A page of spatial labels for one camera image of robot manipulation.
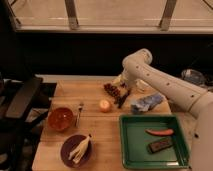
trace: toy sausage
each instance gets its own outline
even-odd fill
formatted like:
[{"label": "toy sausage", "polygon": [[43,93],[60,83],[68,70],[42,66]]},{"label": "toy sausage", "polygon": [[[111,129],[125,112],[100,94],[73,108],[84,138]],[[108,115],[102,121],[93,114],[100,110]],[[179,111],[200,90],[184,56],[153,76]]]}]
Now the toy sausage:
[{"label": "toy sausage", "polygon": [[174,133],[173,129],[165,129],[165,130],[146,129],[146,132],[155,136],[169,136]]}]

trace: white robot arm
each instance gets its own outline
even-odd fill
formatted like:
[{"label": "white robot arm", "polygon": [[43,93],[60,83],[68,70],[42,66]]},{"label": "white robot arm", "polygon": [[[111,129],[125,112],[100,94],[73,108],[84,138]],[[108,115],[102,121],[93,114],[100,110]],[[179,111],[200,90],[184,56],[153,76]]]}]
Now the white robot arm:
[{"label": "white robot arm", "polygon": [[128,85],[142,79],[197,118],[190,154],[193,171],[213,169],[213,93],[149,66],[152,54],[141,49],[123,60],[122,80]]}]

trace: brown bowl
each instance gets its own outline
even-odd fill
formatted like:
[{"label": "brown bowl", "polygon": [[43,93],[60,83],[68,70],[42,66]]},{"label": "brown bowl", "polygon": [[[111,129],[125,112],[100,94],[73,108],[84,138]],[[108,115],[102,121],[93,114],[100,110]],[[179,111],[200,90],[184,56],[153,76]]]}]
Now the brown bowl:
[{"label": "brown bowl", "polygon": [[85,138],[86,136],[84,135],[73,135],[64,142],[61,147],[61,160],[66,166],[71,168],[78,168],[89,160],[92,153],[91,141],[89,141],[88,148],[79,163],[74,163],[72,160],[68,159],[70,152],[73,151]]}]

